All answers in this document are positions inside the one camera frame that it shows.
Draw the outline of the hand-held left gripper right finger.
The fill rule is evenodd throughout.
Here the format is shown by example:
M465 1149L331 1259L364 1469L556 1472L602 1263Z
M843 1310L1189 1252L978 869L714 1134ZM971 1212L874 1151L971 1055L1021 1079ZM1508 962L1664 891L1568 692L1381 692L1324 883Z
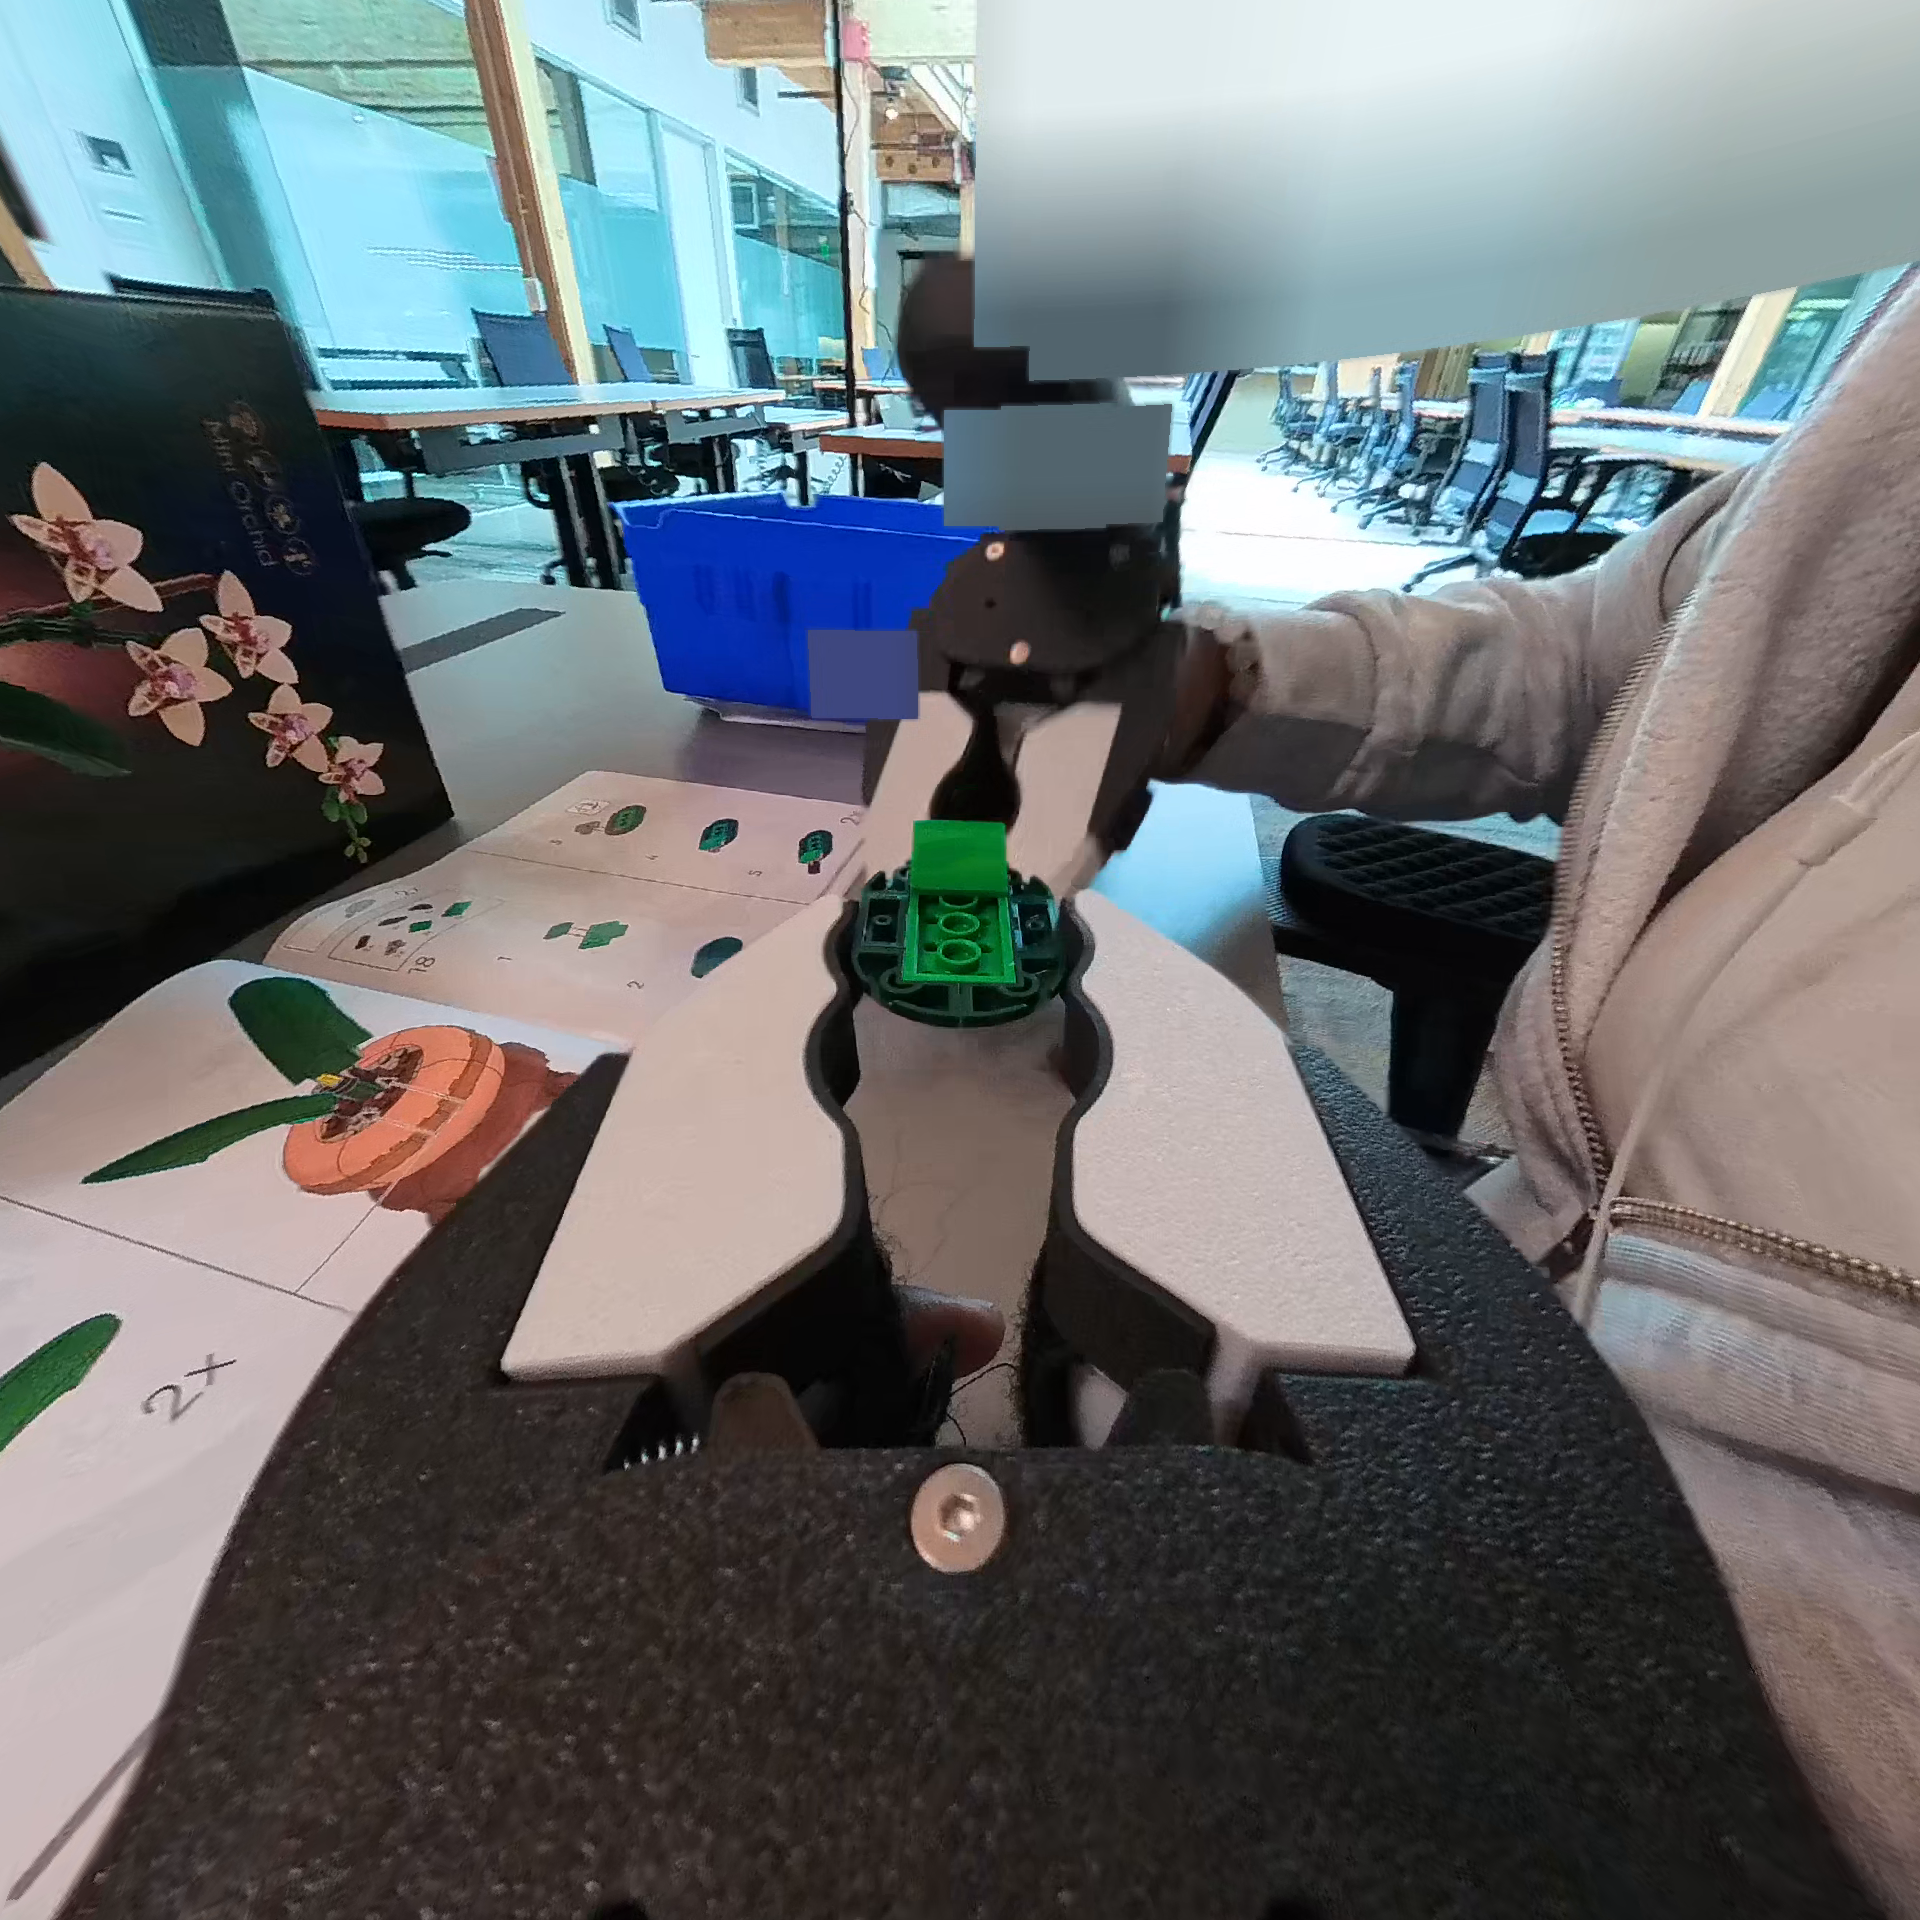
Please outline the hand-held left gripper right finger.
M1404 1382L1417 1338L1282 1027L1085 891L1061 914L1070 1106L1021 1330L1025 1444L1102 1444L1142 1377L1234 1444L1267 1377Z

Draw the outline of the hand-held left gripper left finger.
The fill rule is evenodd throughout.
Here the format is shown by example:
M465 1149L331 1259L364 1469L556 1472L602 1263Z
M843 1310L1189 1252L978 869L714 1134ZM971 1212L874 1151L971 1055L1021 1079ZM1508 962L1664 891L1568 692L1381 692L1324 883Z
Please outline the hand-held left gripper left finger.
M511 1382L738 1373L824 1392L831 1444L908 1441L908 1354L844 1100L852 905L730 956L632 1049L502 1348Z

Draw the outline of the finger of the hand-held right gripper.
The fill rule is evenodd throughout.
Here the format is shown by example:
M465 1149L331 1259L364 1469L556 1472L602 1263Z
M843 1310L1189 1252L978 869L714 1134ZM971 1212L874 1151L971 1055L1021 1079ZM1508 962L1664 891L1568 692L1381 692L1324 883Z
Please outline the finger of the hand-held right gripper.
M1020 735L1020 806L1004 857L1056 900L1070 900L1110 855L1114 806L1102 786L1118 730L1118 702L1076 702L1029 719Z
M933 815L933 790L974 741L974 716L959 702L921 702L915 719L867 728L861 881L908 866L915 825Z

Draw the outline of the small green slope brick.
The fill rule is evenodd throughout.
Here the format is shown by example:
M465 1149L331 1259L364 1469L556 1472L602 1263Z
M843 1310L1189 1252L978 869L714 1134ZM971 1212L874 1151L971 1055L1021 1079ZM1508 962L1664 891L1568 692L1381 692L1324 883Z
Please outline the small green slope brick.
M991 819L915 823L908 883L925 897L1003 897L1008 891L1004 825Z

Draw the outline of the green leaf brick assembly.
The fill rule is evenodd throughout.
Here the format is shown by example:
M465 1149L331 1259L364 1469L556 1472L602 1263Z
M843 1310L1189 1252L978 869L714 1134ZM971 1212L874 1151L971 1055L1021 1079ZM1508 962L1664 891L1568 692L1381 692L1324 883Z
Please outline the green leaf brick assembly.
M1038 879L1004 891L926 891L908 869L861 883L844 962L885 1011L933 1027L996 1027L1057 999L1061 905Z

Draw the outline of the person's right hand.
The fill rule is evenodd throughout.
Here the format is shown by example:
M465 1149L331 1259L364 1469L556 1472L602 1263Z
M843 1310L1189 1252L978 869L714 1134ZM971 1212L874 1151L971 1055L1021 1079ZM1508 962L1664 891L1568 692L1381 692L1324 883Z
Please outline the person's right hand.
M1228 655L1234 611L1200 604L1180 621L1172 707L1152 759L1152 779L1189 779L1234 719L1234 662Z

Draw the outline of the person's left hand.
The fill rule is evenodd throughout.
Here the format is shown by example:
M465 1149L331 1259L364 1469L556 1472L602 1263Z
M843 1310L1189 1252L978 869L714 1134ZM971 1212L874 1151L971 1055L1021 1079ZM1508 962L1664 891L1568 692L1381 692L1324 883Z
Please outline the person's left hand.
M926 1287L896 1287L908 1369L943 1369L950 1382L987 1372L1003 1348L1004 1314L996 1302L959 1300Z

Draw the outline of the blue plastic bin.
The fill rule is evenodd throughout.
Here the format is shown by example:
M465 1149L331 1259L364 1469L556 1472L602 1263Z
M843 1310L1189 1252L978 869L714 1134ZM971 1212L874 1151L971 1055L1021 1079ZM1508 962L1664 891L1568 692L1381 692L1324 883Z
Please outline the blue plastic bin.
M987 536L932 500L777 491L615 505L661 686L708 707L807 707L807 636L902 633Z

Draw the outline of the black stand pole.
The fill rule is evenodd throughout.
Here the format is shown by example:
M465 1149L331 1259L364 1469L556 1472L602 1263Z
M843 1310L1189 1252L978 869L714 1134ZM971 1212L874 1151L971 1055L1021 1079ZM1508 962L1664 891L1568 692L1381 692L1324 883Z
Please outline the black stand pole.
M825 3L828 39L828 104L835 130L835 235L843 282L843 402L849 424L860 424L860 367L855 367L855 256L852 256L852 136L844 108L844 23L843 3Z

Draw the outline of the row of office chairs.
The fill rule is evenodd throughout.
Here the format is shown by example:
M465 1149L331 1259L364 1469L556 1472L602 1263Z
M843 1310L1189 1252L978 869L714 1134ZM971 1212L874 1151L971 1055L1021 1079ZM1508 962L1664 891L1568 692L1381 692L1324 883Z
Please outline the row of office chairs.
M1279 382L1279 439L1265 472L1305 480L1358 508L1358 522L1396 522L1442 550L1404 586L1453 573L1548 581L1599 562L1690 488L1679 468L1637 452L1553 442L1553 354L1475 351L1458 413L1423 413L1420 367L1371 375L1361 397L1319 402Z

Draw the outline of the blue office chair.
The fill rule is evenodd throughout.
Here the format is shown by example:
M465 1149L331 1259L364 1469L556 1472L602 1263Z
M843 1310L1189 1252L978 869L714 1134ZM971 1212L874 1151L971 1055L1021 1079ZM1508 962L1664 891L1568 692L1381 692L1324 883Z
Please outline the blue office chair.
M567 388L575 373L541 312L474 310L474 337L499 388Z

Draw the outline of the dark orchid set box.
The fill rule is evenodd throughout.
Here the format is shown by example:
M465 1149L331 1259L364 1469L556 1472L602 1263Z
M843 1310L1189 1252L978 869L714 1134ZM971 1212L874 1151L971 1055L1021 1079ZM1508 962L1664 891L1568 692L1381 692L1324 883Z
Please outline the dark orchid set box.
M278 312L4 290L4 1071L449 815Z

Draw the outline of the wooden post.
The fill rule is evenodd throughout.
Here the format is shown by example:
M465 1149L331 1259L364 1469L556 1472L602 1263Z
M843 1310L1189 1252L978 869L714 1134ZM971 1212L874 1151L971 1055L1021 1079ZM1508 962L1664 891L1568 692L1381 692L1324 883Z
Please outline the wooden post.
M517 239L526 300L540 310L567 375L598 378L581 282L565 226L547 111L521 3L465 3L484 115L494 136L499 208Z

